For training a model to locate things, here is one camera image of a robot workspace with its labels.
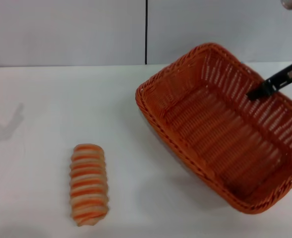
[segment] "bread roll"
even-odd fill
[[[109,210],[104,151],[97,145],[80,144],[71,160],[71,215],[78,226],[93,226]]]

